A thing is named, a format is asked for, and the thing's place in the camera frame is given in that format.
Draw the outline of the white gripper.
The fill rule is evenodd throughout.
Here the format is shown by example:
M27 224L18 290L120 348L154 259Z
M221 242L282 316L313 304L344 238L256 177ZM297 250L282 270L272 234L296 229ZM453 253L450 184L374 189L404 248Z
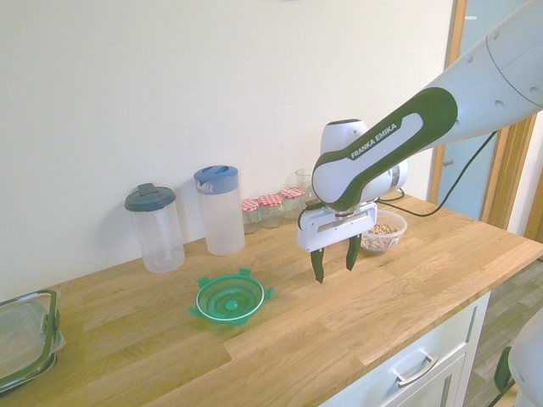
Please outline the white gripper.
M364 203L346 217L328 208L306 211L300 216L297 243L306 252L311 252L312 269L319 283L324 280L324 248L349 239L346 269L352 270L360 253L361 234L375 226L377 214L375 203Z

